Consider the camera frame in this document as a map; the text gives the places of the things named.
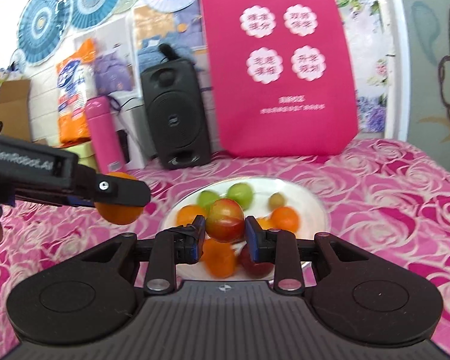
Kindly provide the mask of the orange white tissue pack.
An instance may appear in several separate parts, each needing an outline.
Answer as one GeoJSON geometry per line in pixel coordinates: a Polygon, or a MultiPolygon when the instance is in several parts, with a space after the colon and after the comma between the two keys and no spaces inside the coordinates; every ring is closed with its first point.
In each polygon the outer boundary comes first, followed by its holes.
{"type": "Polygon", "coordinates": [[[59,139],[64,146],[90,139],[85,106],[97,96],[93,69],[96,54],[94,41],[88,37],[74,54],[56,66],[59,139]]]}

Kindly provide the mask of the green apple right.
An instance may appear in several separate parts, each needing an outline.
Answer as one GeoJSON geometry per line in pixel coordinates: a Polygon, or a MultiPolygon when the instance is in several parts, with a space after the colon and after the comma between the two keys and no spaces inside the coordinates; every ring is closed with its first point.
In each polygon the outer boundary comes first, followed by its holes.
{"type": "Polygon", "coordinates": [[[253,203],[254,190],[248,183],[236,183],[227,190],[226,197],[238,203],[246,211],[253,203]]]}

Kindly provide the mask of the black speaker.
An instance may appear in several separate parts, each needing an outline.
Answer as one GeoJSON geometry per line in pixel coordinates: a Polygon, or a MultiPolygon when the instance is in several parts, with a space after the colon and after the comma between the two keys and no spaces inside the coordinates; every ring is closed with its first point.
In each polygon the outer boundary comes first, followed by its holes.
{"type": "Polygon", "coordinates": [[[206,165],[211,161],[211,145],[196,69],[167,43],[158,50],[164,60],[140,74],[157,157],[167,170],[206,165]]]}

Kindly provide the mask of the dark red plum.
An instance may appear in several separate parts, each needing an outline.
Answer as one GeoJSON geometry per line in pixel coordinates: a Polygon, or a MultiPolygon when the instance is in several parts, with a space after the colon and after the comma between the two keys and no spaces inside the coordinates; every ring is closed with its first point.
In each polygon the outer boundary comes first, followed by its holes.
{"type": "Polygon", "coordinates": [[[274,265],[268,262],[254,262],[250,256],[249,247],[245,244],[238,256],[238,263],[245,273],[255,279],[263,278],[274,270],[274,265]]]}

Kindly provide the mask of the white oval plate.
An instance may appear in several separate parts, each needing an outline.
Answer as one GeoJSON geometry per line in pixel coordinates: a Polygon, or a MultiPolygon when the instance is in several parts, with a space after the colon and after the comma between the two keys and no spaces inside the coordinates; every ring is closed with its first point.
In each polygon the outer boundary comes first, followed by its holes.
{"type": "MultiPolygon", "coordinates": [[[[326,211],[321,200],[311,193],[307,188],[299,184],[292,183],[287,180],[280,180],[278,178],[260,177],[260,176],[246,176],[227,180],[221,180],[209,184],[205,187],[190,192],[180,199],[172,206],[170,212],[161,221],[160,231],[176,226],[176,217],[179,210],[184,206],[193,205],[197,203],[199,194],[205,190],[211,190],[220,197],[226,197],[226,192],[230,187],[237,183],[249,184],[254,192],[252,204],[247,211],[244,211],[245,216],[252,215],[255,218],[264,218],[270,216],[272,213],[268,207],[268,198],[274,193],[281,193],[286,198],[287,206],[294,209],[300,219],[300,227],[297,230],[297,239],[314,238],[315,233],[329,231],[330,215],[326,211]]],[[[176,266],[177,275],[183,280],[194,281],[217,281],[218,279],[209,274],[206,266],[202,262],[195,265],[180,264],[176,266]]],[[[253,279],[247,275],[243,267],[239,266],[235,270],[234,275],[227,278],[228,281],[249,281],[249,280],[267,280],[272,282],[274,272],[261,279],[253,279]]]]}

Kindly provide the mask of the cardboard box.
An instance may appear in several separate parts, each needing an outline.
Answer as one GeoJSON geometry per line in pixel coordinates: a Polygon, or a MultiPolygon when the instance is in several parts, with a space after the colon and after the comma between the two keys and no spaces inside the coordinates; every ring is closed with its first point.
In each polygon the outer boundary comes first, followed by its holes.
{"type": "Polygon", "coordinates": [[[31,141],[29,92],[31,81],[7,80],[0,87],[0,134],[31,141]]]}

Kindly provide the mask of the blue paper fan left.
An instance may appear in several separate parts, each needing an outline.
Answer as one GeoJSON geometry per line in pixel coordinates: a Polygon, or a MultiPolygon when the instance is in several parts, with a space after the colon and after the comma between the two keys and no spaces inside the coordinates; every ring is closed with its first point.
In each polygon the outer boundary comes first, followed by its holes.
{"type": "Polygon", "coordinates": [[[40,65],[59,48],[71,26],[73,0],[29,0],[17,27],[27,64],[40,65]]]}

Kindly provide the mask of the bedding poster right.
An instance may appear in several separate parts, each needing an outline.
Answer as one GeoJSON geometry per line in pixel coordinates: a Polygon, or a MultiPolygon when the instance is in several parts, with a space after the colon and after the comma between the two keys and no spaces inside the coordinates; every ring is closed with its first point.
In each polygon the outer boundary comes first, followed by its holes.
{"type": "Polygon", "coordinates": [[[164,62],[161,43],[170,45],[183,58],[190,59],[198,72],[208,69],[200,2],[172,13],[150,7],[134,10],[134,35],[139,72],[164,62]]]}

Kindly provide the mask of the light green box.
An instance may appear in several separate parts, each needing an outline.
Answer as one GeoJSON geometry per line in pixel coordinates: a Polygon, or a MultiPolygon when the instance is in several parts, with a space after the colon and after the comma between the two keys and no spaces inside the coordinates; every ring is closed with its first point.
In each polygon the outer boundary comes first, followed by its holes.
{"type": "Polygon", "coordinates": [[[97,161],[91,141],[86,141],[74,145],[66,145],[63,147],[63,150],[67,150],[77,155],[79,157],[79,164],[91,167],[95,171],[98,170],[97,161]]]}

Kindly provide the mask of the red yellow apple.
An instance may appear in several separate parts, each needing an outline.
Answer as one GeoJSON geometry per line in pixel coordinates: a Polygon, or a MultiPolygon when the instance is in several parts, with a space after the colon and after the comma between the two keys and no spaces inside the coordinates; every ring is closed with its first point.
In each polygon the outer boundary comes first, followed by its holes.
{"type": "Polygon", "coordinates": [[[217,242],[238,242],[245,236],[245,217],[241,206],[228,198],[214,202],[205,221],[208,236],[217,242]]]}

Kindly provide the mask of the orange on plate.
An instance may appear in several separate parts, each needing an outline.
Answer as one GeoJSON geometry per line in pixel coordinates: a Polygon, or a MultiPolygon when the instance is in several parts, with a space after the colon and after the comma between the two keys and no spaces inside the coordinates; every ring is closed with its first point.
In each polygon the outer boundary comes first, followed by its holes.
{"type": "Polygon", "coordinates": [[[193,220],[197,216],[207,216],[207,211],[200,205],[185,205],[178,210],[175,218],[175,224],[177,226],[187,226],[193,223],[193,220]]]}

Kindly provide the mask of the tangerine on plate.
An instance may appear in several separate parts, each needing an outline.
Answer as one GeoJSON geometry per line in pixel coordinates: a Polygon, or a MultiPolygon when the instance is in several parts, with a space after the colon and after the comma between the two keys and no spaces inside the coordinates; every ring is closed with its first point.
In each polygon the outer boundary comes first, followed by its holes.
{"type": "Polygon", "coordinates": [[[293,208],[281,206],[272,211],[271,223],[275,229],[296,233],[300,228],[300,217],[293,208]]]}

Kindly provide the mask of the magenta tote bag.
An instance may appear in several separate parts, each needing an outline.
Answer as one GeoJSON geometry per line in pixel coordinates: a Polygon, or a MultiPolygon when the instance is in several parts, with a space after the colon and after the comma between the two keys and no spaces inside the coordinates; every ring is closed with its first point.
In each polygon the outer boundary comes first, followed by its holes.
{"type": "Polygon", "coordinates": [[[201,0],[218,138],[240,157],[337,155],[358,110],[335,0],[201,0]]]}

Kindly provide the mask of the large orange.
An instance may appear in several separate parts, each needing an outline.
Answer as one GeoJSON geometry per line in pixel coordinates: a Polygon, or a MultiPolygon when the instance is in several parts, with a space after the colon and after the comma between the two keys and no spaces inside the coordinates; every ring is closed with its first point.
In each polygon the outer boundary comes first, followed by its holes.
{"type": "Polygon", "coordinates": [[[111,172],[100,180],[93,204],[109,223],[128,225],[140,217],[150,197],[145,182],[124,172],[111,172]]]}

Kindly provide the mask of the orange bottom large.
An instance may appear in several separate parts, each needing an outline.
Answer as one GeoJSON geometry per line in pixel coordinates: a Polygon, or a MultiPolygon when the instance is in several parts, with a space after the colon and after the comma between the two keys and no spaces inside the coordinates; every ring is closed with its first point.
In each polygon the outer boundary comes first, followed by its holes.
{"type": "Polygon", "coordinates": [[[232,245],[212,238],[204,241],[201,261],[216,279],[226,279],[236,271],[236,256],[232,245]]]}

